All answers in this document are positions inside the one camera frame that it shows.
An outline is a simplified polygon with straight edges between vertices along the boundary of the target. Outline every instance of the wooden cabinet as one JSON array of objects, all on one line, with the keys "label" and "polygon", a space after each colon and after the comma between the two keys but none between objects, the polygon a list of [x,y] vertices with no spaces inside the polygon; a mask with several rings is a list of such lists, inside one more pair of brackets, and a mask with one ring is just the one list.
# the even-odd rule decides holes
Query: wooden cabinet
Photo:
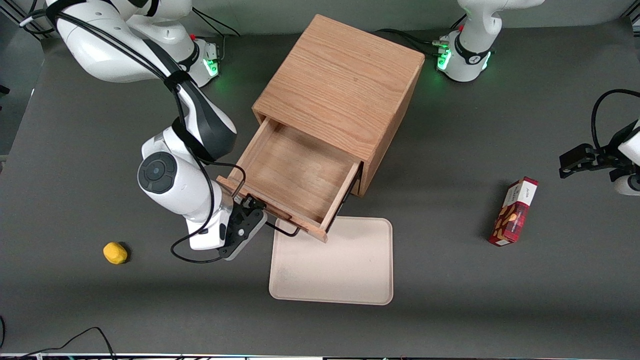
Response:
[{"label": "wooden cabinet", "polygon": [[[240,194],[326,241],[343,198],[363,196],[402,121],[424,55],[316,15],[253,105]],[[217,180],[233,190],[233,170]]]}]

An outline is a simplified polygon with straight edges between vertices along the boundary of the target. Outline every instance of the plastic tray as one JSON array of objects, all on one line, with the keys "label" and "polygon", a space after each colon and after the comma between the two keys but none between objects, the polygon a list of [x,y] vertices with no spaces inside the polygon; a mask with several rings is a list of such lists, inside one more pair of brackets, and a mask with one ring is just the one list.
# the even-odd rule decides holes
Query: plastic tray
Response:
[{"label": "plastic tray", "polygon": [[383,218],[337,217],[327,243],[303,231],[293,238],[275,231],[269,292],[279,300],[387,305],[394,296],[392,239]]}]

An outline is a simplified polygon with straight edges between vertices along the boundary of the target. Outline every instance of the black wire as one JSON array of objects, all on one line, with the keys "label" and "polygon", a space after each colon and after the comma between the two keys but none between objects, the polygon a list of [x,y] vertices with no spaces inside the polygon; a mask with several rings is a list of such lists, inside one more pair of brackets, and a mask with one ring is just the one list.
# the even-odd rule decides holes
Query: black wire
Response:
[{"label": "black wire", "polygon": [[[173,92],[173,95],[174,95],[176,103],[178,105],[178,114],[179,114],[179,117],[180,117],[180,122],[184,126],[185,125],[184,110],[182,109],[182,104],[180,103],[180,98],[178,97],[178,93],[177,92]],[[182,238],[177,240],[175,243],[173,243],[173,245],[171,245],[171,249],[170,250],[171,250],[171,254],[173,256],[175,256],[176,258],[178,258],[180,260],[186,261],[188,263],[192,263],[192,264],[209,264],[209,263],[213,263],[213,262],[218,261],[218,260],[222,260],[222,257],[218,256],[217,258],[208,259],[208,260],[194,260],[194,259],[185,258],[184,256],[178,255],[175,252],[175,247],[176,246],[178,246],[180,243],[192,238],[193,236],[198,234],[200,231],[203,231],[205,229],[205,227],[207,227],[207,225],[209,225],[209,221],[211,220],[211,217],[213,216],[214,197],[213,197],[213,186],[211,185],[211,179],[209,179],[209,175],[207,174],[207,171],[204,169],[204,166],[202,165],[202,162],[200,161],[200,159],[197,156],[195,156],[195,154],[193,154],[193,151],[189,147],[187,147],[187,150],[189,151],[190,155],[195,159],[196,163],[198,164],[198,167],[200,167],[200,171],[202,172],[202,175],[205,177],[205,180],[207,181],[207,186],[209,187],[209,194],[211,195],[211,205],[209,207],[209,215],[207,216],[207,220],[205,220],[205,222],[202,224],[202,226],[200,226],[196,231],[192,232],[191,234],[183,236]],[[232,194],[232,198],[236,197],[236,195],[238,194],[238,192],[240,192],[240,189],[244,185],[244,182],[246,181],[246,172],[244,171],[244,169],[241,168],[240,166],[236,165],[236,164],[231,164],[231,163],[218,163],[218,162],[214,161],[211,164],[212,165],[221,165],[221,166],[234,167],[234,168],[237,168],[238,170],[240,170],[242,172],[242,181],[240,182],[240,184],[238,185],[238,187],[236,188],[236,190]]]},{"label": "black wire", "polygon": [[4,318],[0,315],[0,325],[2,325],[2,340],[0,340],[0,348],[4,345],[4,337],[6,336],[6,324]]},{"label": "black wire", "polygon": [[427,40],[423,40],[421,38],[417,38],[409,33],[405,33],[404,31],[400,31],[400,30],[396,30],[396,29],[380,29],[380,30],[376,30],[374,32],[382,32],[382,33],[393,33],[393,34],[397,34],[400,37],[402,37],[403,39],[405,39],[409,45],[411,45],[412,48],[414,48],[416,51],[423,53],[425,55],[431,55],[431,53],[427,53],[425,52],[424,49],[421,49],[419,47],[418,44],[422,44],[422,45],[433,45],[430,41]]},{"label": "black wire", "polygon": [[[180,117],[180,122],[182,123],[183,126],[185,126],[185,120],[184,120],[184,110],[182,109],[182,103],[180,103],[180,97],[178,96],[178,92],[173,92],[173,96],[175,98],[175,102],[178,105],[178,114]],[[193,263],[193,264],[208,264],[208,263],[213,263],[215,261],[221,260],[221,257],[217,257],[217,258],[213,258],[213,259],[208,259],[208,260],[193,260],[193,259],[189,259],[189,258],[185,258],[184,256],[180,256],[175,252],[175,247],[177,245],[179,245],[180,243],[182,243],[185,240],[190,239],[191,237],[193,237],[194,235],[198,234],[200,231],[203,231],[205,229],[205,227],[207,227],[207,225],[209,225],[209,221],[211,220],[211,217],[213,216],[213,186],[211,185],[211,180],[209,179],[209,175],[207,174],[207,171],[204,169],[204,166],[202,165],[202,162],[200,162],[200,159],[198,159],[197,156],[195,156],[195,154],[193,154],[193,151],[186,146],[187,151],[189,151],[190,155],[193,157],[193,159],[195,159],[196,164],[198,164],[198,167],[200,168],[200,171],[202,172],[202,175],[205,177],[205,180],[207,181],[207,186],[209,187],[209,194],[211,196],[211,205],[209,206],[209,215],[207,215],[207,220],[205,220],[205,222],[202,224],[202,226],[200,226],[196,231],[192,232],[191,234],[187,234],[186,236],[181,237],[178,241],[176,241],[175,243],[173,243],[173,245],[171,245],[171,254],[173,256],[175,256],[176,258],[186,261],[188,263]]]},{"label": "black wire", "polygon": [[[32,17],[32,20],[31,20],[31,22],[29,22],[28,24],[34,25],[34,27],[35,27],[35,22],[33,22],[33,21],[34,21],[35,19],[37,19],[37,18],[39,18],[39,17],[43,17],[43,16],[45,16],[45,15],[46,15],[46,12],[45,12],[45,10],[44,10],[44,9],[35,10],[35,11],[31,10],[31,11],[28,13],[28,16],[27,16],[27,17],[29,17],[29,16],[30,16],[30,17]],[[26,32],[28,32],[29,34],[32,34],[32,35],[44,35],[44,34],[48,34],[48,33],[52,33],[52,32],[54,32],[54,31],[56,31],[56,29],[55,29],[55,28],[53,28],[53,27],[52,27],[51,29],[47,29],[47,30],[33,31],[33,30],[29,30],[26,26],[27,26],[27,25],[25,25],[25,26],[24,26],[24,27],[22,27],[22,28],[24,29],[24,31],[26,31]]]},{"label": "black wire", "polygon": [[23,356],[18,357],[16,360],[25,360],[27,359],[29,356],[35,355],[35,354],[39,354],[41,352],[48,352],[48,351],[52,351],[52,350],[61,350],[64,347],[66,347],[67,345],[69,345],[69,343],[71,343],[71,341],[74,341],[75,339],[79,338],[80,336],[82,336],[84,333],[96,329],[100,332],[100,335],[102,335],[102,338],[104,339],[104,342],[107,344],[107,348],[109,349],[109,355],[111,355],[111,360],[116,360],[116,354],[113,352],[113,348],[111,347],[111,343],[109,342],[109,340],[107,339],[107,336],[104,334],[104,332],[102,331],[102,329],[100,329],[97,326],[93,326],[90,327],[89,329],[79,333],[78,335],[74,336],[73,338],[70,338],[64,345],[62,345],[61,347],[50,347],[50,348],[43,348],[41,350],[37,350],[34,352],[30,352],[28,354],[25,354]]},{"label": "black wire", "polygon": [[455,29],[456,26],[458,26],[458,24],[460,24],[462,22],[462,20],[465,19],[465,17],[467,17],[467,13],[465,13],[464,15],[462,15],[460,17],[460,19],[458,19],[458,21],[454,22],[453,25],[451,25],[450,29]]},{"label": "black wire", "polygon": [[[18,20],[15,16],[13,16],[12,13],[10,13],[7,9],[5,9],[2,5],[0,5],[0,10],[3,11],[3,13],[5,13],[9,18],[11,18],[11,20],[17,22],[18,24],[20,24],[20,20]],[[40,40],[39,37],[36,36],[36,34],[31,34],[31,36],[35,37],[37,40]]]},{"label": "black wire", "polygon": [[[74,24],[74,25],[82,28],[83,30],[87,31],[91,35],[101,39],[102,41],[105,41],[107,44],[109,44],[109,45],[115,47],[116,49],[120,50],[123,54],[127,55],[128,57],[130,57],[132,60],[134,60],[135,62],[140,64],[145,69],[149,70],[153,75],[157,76],[161,80],[164,81],[166,79],[166,76],[162,73],[162,71],[160,71],[159,68],[157,68],[154,64],[152,64],[150,61],[148,61],[139,52],[135,51],[130,46],[128,46],[127,44],[123,43],[117,37],[114,37],[113,35],[109,34],[108,32],[106,32],[106,31],[104,31],[104,30],[102,30],[100,28],[97,28],[96,26],[94,26],[92,24],[89,24],[88,22],[85,22],[85,21],[80,20],[80,19],[78,19],[76,17],[68,15],[66,13],[60,13],[60,14],[58,14],[58,17],[63,19],[63,20],[71,22],[72,24]],[[108,42],[105,38],[97,36],[96,32],[104,35],[105,37],[108,37],[110,40],[114,41],[114,43],[116,43],[119,46],[123,47],[124,49],[130,51],[131,53],[130,54],[126,53],[122,49],[119,49],[118,47],[114,46],[114,43]]]},{"label": "black wire", "polygon": [[207,19],[205,19],[200,13],[195,12],[196,15],[198,15],[204,22],[207,23],[207,25],[209,25],[213,30],[215,30],[218,34],[220,34],[221,37],[225,37],[225,34],[223,34],[220,30],[218,30],[215,26],[213,26],[209,21],[207,21]]},{"label": "black wire", "polygon": [[[9,1],[7,1],[7,0],[4,0],[4,3],[5,3],[5,4],[7,4],[7,5],[9,5],[9,7],[10,7],[11,9],[13,9],[13,10],[18,14],[18,16],[20,16],[20,17],[22,17],[22,18],[26,18],[26,17],[27,17],[27,15],[22,11],[22,9],[20,9],[19,7],[17,7],[17,5],[15,5],[15,6],[14,6],[14,4],[12,4],[11,2],[9,2]],[[3,11],[4,11],[5,13],[9,14],[9,12],[7,12],[5,8],[3,8]],[[10,15],[10,16],[11,16],[11,18],[15,19],[15,21],[16,21],[18,24],[20,24],[20,23],[21,23],[21,21],[20,21],[20,20],[18,20],[18,19],[16,19],[13,15]],[[25,27],[25,28],[23,28],[23,29],[24,29],[25,31],[27,31],[29,34],[34,35],[34,37],[35,37],[35,38],[37,38],[38,40],[40,40],[40,38],[36,37],[35,35],[44,35],[44,37],[45,37],[45,38],[48,38],[48,36],[47,36],[46,34],[48,34],[48,33],[50,33],[50,32],[52,32],[52,31],[53,31],[52,29],[43,30],[43,29],[42,29],[38,24],[35,24],[35,23],[32,23],[32,22],[31,22],[31,23],[29,23],[29,25],[33,26],[33,28],[35,29],[35,31],[33,31],[33,30],[29,30],[29,29],[27,29],[26,27]]]},{"label": "black wire", "polygon": [[[129,47],[127,44],[123,43],[122,41],[120,41],[119,39],[117,39],[116,37],[114,37],[113,35],[107,33],[106,31],[97,28],[83,20],[80,20],[78,18],[75,18],[73,16],[70,16],[66,13],[61,13],[58,15],[59,18],[69,21],[72,24],[75,24],[77,26],[79,26],[80,28],[84,29],[85,31],[89,32],[90,34],[96,36],[97,38],[107,42],[109,45],[114,46],[116,49],[120,50],[123,54],[127,55],[128,57],[130,57],[132,60],[134,60],[135,62],[139,63],[141,66],[145,67],[147,70],[149,70],[151,73],[153,73],[154,75],[156,75],[157,77],[159,77],[160,79],[162,79],[163,81],[166,79],[166,76],[160,71],[160,69],[158,69],[153,63],[151,63],[150,61],[148,61],[144,56],[142,56],[140,53],[138,53],[137,51],[135,51],[134,49],[132,49],[131,47]],[[96,33],[100,33],[102,35],[104,35],[105,37],[108,37],[110,40],[114,41],[115,44],[123,47],[124,49],[128,50],[129,53],[123,51],[122,48],[118,48],[117,46],[114,45],[114,43],[111,43],[109,41],[107,41],[105,38],[102,38],[100,36],[98,36]],[[178,96],[178,92],[177,91],[172,91],[173,96],[175,98],[176,101],[176,105],[178,106],[178,113],[179,113],[179,117],[180,117],[180,122],[182,123],[182,125],[185,125],[185,117],[184,117],[184,110],[182,109],[182,104],[180,102],[180,97]],[[191,238],[192,236],[194,236],[195,234],[198,234],[200,231],[204,230],[204,228],[208,225],[209,221],[211,220],[211,217],[213,216],[213,200],[214,200],[214,192],[213,192],[213,187],[211,184],[211,180],[209,179],[209,175],[207,174],[207,171],[204,169],[204,166],[202,165],[202,162],[200,161],[200,159],[195,156],[195,154],[193,154],[193,151],[187,147],[187,150],[189,151],[190,155],[194,158],[194,160],[196,161],[196,164],[198,165],[198,167],[200,167],[200,171],[202,172],[202,174],[204,175],[204,177],[207,180],[207,185],[209,187],[209,193],[211,195],[211,207],[209,208],[209,215],[207,216],[207,220],[202,224],[202,226],[197,229],[196,231],[194,231],[191,234],[188,234],[187,236],[182,237],[181,239],[177,240],[175,243],[173,243],[173,245],[171,246],[171,253],[176,257],[179,258],[183,261],[187,261],[188,263],[195,263],[195,264],[206,264],[206,263],[212,263],[214,261],[218,261],[221,260],[221,257],[218,258],[214,258],[214,259],[208,259],[208,260],[193,260],[193,259],[188,259],[185,258],[183,256],[178,255],[175,252],[175,247],[177,245],[179,245],[180,243],[184,242],[185,240]],[[240,185],[236,188],[233,197],[235,197],[237,195],[237,193],[240,191],[242,185],[244,185],[244,182],[246,181],[246,172],[244,171],[244,169],[242,169],[241,167],[235,165],[235,164],[228,164],[228,163],[217,163],[217,162],[213,162],[212,164],[214,165],[221,165],[221,166],[231,166],[231,167],[236,167],[238,168],[242,174],[243,174],[243,179],[240,182]]]},{"label": "black wire", "polygon": [[211,16],[207,15],[206,13],[204,13],[204,12],[202,12],[202,11],[200,11],[200,10],[196,9],[195,7],[192,7],[192,9],[193,9],[193,12],[195,12],[195,13],[199,13],[200,15],[204,15],[204,16],[206,16],[206,17],[210,18],[211,20],[213,20],[213,21],[217,22],[218,24],[220,24],[220,25],[224,26],[225,28],[227,28],[227,29],[229,29],[229,30],[233,31],[234,33],[236,33],[236,35],[237,35],[237,36],[240,36],[240,33],[239,33],[239,32],[237,32],[237,31],[236,31],[236,29],[234,29],[234,28],[232,28],[231,26],[229,26],[229,25],[225,24],[224,22],[216,20],[215,18],[213,18],[213,17],[211,17]]},{"label": "black wire", "polygon": [[203,18],[200,13],[195,12],[195,14],[198,15],[204,22],[207,23],[207,25],[209,25],[211,28],[213,28],[213,30],[215,30],[222,37],[222,55],[218,56],[218,60],[224,59],[225,58],[225,53],[227,52],[227,50],[226,50],[227,36],[225,34],[223,34],[220,30],[218,30],[215,26],[213,26],[209,21],[207,21],[207,19]]},{"label": "black wire", "polygon": [[381,32],[381,33],[393,33],[393,34],[398,34],[400,36],[402,36],[403,38],[409,38],[419,44],[424,44],[424,45],[432,45],[432,43],[430,41],[427,40],[423,40],[421,38],[415,37],[409,33],[406,33],[404,31],[401,30],[396,30],[396,29],[380,29],[380,30],[376,30],[376,32]]},{"label": "black wire", "polygon": [[593,111],[591,112],[591,137],[593,139],[593,145],[595,146],[598,153],[601,153],[600,142],[598,141],[598,135],[596,133],[596,115],[598,114],[598,108],[600,107],[600,103],[611,94],[627,94],[633,95],[635,97],[640,97],[640,92],[627,90],[627,89],[613,89],[609,90],[606,93],[602,94],[596,103],[593,105]]}]

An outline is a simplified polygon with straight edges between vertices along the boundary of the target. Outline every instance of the yellow sponge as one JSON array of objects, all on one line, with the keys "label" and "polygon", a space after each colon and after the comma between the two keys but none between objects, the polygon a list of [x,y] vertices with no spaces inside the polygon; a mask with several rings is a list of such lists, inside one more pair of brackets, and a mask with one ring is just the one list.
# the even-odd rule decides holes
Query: yellow sponge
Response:
[{"label": "yellow sponge", "polygon": [[102,250],[104,257],[112,264],[119,265],[127,261],[129,253],[119,243],[111,242],[105,245]]}]

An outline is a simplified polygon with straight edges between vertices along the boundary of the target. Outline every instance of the gray table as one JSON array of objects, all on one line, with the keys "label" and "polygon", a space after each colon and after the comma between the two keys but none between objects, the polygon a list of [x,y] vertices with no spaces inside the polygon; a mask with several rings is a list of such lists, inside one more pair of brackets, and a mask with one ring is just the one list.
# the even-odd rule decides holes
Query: gray table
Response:
[{"label": "gray table", "polygon": [[[295,40],[229,39],[222,77],[205,89],[240,130],[224,160],[258,128],[250,107]],[[395,297],[376,307],[272,299],[266,227],[230,263],[173,258],[184,221],[136,184],[140,145],[176,116],[171,95],[159,81],[101,82],[45,44],[0,176],[3,350],[99,325],[118,352],[638,358],[640,199],[614,193],[607,172],[557,174],[560,154],[590,142],[597,97],[639,88],[632,47],[620,20],[505,30],[473,83],[426,63],[369,192],[340,212],[393,223]],[[602,142],[639,108],[608,99]],[[540,181],[527,224],[520,242],[496,248],[485,239],[506,185],[523,176]],[[109,241],[129,242],[132,262],[107,263]],[[104,344],[85,336],[69,350]]]}]

